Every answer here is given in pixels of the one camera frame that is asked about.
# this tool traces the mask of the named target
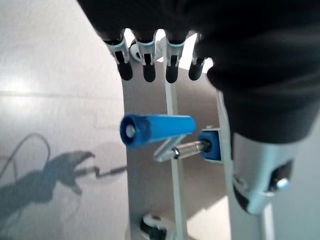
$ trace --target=metal tube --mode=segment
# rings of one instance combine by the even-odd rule
[[[175,159],[184,159],[203,152],[209,147],[210,143],[207,141],[194,141],[174,147],[172,151],[175,153]]]
[[[261,240],[275,240],[275,226],[272,204],[269,203],[258,217]]]

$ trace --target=black fingertip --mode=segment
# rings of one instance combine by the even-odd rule
[[[118,67],[118,71],[120,73],[120,76],[123,80],[129,81],[130,79],[132,79],[133,72],[132,72],[130,62],[127,62],[127,63],[122,62],[122,63],[118,64],[117,67]]]
[[[175,83],[178,79],[178,67],[175,65],[166,66],[165,79],[170,84]]]
[[[201,76],[202,69],[203,69],[203,65],[191,63],[190,69],[189,69],[189,78],[192,81],[198,80]]]
[[[143,77],[148,83],[153,82],[156,79],[155,65],[143,65]]]

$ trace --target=robotic arm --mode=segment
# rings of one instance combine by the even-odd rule
[[[154,35],[167,38],[166,80],[177,80],[189,30],[193,58],[212,58],[207,77],[223,92],[228,114],[233,185],[252,215],[285,188],[297,150],[320,107],[318,0],[78,0],[113,55],[132,78],[125,28],[135,35],[147,82],[155,79]]]

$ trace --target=blue mounting block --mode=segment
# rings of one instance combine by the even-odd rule
[[[201,157],[203,157],[207,161],[221,161],[218,129],[203,130],[198,136],[198,141],[208,141],[211,145],[209,151],[202,151],[200,153]]]

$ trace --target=white metal bar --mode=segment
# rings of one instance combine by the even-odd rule
[[[163,71],[166,72],[166,48],[162,49],[163,54]],[[178,114],[178,102],[177,102],[177,90],[175,84],[170,84],[165,81],[165,98],[166,108],[168,115]],[[174,201],[174,217],[176,227],[176,239],[187,240],[187,213],[186,213],[186,202],[184,194],[184,169],[181,159],[171,160],[172,170],[172,185],[173,185],[173,201]]]
[[[261,240],[275,240],[274,217],[271,203],[259,217]]]

